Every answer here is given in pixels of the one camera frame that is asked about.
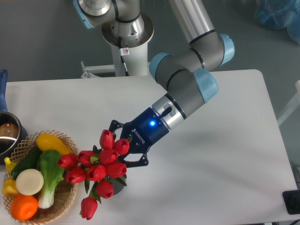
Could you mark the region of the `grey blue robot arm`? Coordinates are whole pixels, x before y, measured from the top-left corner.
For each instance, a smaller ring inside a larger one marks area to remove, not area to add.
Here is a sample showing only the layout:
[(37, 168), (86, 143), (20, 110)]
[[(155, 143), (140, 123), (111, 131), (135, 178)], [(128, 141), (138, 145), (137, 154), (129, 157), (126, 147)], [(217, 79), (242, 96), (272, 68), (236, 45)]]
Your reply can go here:
[(116, 76), (150, 74), (166, 94), (131, 122), (113, 120), (110, 131), (121, 129), (125, 153), (118, 160), (126, 167), (148, 164), (150, 147), (218, 93), (210, 71), (235, 53), (233, 41), (218, 34), (200, 0), (172, 0), (170, 6), (189, 42), (178, 56), (159, 53), (147, 59), (154, 33), (151, 19), (137, 0), (75, 0), (73, 5), (86, 28), (101, 27), (111, 46)]

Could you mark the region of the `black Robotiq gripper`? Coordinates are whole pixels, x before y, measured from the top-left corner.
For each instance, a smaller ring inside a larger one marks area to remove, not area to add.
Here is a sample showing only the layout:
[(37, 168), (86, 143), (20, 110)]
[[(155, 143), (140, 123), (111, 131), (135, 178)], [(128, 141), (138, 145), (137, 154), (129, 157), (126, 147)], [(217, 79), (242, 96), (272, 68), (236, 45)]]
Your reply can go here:
[[(149, 164), (147, 152), (150, 147), (169, 132), (169, 129), (150, 107), (131, 122), (123, 124), (112, 120), (109, 130), (113, 135), (120, 135), (121, 138), (132, 137), (128, 153), (118, 156), (118, 161), (127, 168), (147, 166)], [(142, 156), (137, 161), (127, 161), (125, 158), (131, 154), (142, 154)]]

